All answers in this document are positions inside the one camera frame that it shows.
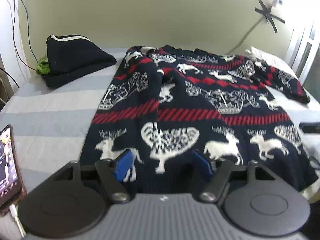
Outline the white crumpled garment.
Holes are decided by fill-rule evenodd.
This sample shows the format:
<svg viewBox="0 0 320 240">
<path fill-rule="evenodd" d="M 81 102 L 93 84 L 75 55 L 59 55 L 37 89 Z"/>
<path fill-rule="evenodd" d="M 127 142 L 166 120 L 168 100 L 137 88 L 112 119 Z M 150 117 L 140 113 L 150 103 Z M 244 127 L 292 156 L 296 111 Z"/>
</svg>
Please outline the white crumpled garment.
<svg viewBox="0 0 320 240">
<path fill-rule="evenodd" d="M 291 67 L 284 60 L 273 54 L 267 53 L 255 47 L 250 47 L 249 49 L 246 49 L 245 53 L 253 61 L 259 61 L 261 63 L 268 64 L 269 66 L 284 71 L 287 74 L 292 75 L 295 79 L 298 79 Z"/>
</svg>

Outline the black tape cross on wall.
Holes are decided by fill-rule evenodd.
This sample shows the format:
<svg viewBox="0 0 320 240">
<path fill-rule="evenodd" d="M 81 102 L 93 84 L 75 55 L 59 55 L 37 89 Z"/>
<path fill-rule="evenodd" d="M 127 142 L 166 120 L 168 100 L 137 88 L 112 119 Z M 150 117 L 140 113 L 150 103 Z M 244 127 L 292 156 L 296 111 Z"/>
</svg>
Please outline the black tape cross on wall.
<svg viewBox="0 0 320 240">
<path fill-rule="evenodd" d="M 259 8 L 255 8 L 254 11 L 263 15 L 263 17 L 267 20 L 267 22 L 271 25 L 274 33 L 276 34 L 278 32 L 278 29 L 276 28 L 276 25 L 274 23 L 274 20 L 278 20 L 279 22 L 281 22 L 282 24 L 285 24 L 285 20 L 272 14 L 272 8 L 271 7 L 267 7 L 264 2 L 262 0 L 258 1 L 261 9 Z"/>
</svg>

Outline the smartphone in brown case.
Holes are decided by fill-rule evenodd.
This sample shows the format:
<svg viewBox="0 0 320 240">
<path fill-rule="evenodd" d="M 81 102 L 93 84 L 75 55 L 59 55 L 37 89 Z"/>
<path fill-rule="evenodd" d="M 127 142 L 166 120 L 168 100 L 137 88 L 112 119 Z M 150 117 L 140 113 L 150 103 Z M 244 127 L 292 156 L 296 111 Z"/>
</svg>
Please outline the smartphone in brown case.
<svg viewBox="0 0 320 240">
<path fill-rule="evenodd" d="M 1 217 L 9 212 L 11 204 L 18 202 L 27 194 L 16 156 L 13 127 L 1 130 Z"/>
</svg>

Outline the folded navy white-striped sweater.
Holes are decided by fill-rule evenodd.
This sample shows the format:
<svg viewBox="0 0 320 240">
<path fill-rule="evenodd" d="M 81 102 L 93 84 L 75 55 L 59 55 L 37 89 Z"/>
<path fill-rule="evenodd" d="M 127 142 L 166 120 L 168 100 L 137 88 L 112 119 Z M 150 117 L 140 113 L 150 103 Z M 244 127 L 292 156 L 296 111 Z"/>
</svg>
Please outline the folded navy white-striped sweater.
<svg viewBox="0 0 320 240">
<path fill-rule="evenodd" d="M 59 88 L 85 75 L 116 64 L 116 58 L 82 35 L 55 36 L 46 40 L 50 72 L 41 74 L 49 88 Z"/>
</svg>

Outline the navy red reindeer sweater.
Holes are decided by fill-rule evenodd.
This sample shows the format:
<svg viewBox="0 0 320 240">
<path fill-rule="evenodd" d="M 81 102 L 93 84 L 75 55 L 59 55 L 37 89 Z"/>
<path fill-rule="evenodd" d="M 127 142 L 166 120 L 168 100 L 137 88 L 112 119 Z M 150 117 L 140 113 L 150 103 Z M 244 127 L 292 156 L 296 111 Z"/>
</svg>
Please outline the navy red reindeer sweater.
<svg viewBox="0 0 320 240">
<path fill-rule="evenodd" d="M 307 105 L 291 74 L 242 55 L 134 46 L 101 98 L 82 165 L 132 152 L 123 183 L 142 193 L 189 191 L 191 154 L 258 161 L 298 191 L 318 180 L 296 126 L 271 93 Z"/>
</svg>

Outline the aluminium window frame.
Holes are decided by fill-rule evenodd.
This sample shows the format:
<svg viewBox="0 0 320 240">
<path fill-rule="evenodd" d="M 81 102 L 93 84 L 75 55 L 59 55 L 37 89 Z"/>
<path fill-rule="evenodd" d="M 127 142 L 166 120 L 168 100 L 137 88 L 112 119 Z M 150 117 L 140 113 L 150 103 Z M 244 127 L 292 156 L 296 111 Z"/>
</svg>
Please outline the aluminium window frame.
<svg viewBox="0 0 320 240">
<path fill-rule="evenodd" d="M 285 55 L 285 62 L 291 67 L 301 84 L 304 84 L 319 49 L 319 21 L 296 27 Z"/>
</svg>

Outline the striped blue bed sheet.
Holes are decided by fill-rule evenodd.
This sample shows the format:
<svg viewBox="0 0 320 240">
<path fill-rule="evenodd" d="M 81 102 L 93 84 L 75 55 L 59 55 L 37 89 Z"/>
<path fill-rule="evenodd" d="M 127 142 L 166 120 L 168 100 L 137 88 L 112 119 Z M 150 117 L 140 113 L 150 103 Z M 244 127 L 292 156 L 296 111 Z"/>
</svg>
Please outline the striped blue bed sheet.
<svg viewBox="0 0 320 240">
<path fill-rule="evenodd" d="M 310 205 L 265 165 L 211 160 L 189 191 L 142 193 L 114 176 L 112 159 L 82 165 L 99 102 L 120 64 L 58 89 L 25 85 L 1 113 L 13 127 L 25 182 L 18 206 L 28 239 L 304 239 Z"/>
</svg>

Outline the green garment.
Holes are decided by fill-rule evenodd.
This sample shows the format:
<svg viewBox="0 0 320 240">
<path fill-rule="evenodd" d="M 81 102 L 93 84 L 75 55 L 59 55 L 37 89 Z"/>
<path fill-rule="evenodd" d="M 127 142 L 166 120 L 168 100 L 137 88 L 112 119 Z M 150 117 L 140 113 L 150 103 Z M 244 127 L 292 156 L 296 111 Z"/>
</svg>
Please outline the green garment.
<svg viewBox="0 0 320 240">
<path fill-rule="evenodd" d="M 39 59 L 36 67 L 36 73 L 38 75 L 50 74 L 50 65 L 46 56 Z"/>
</svg>

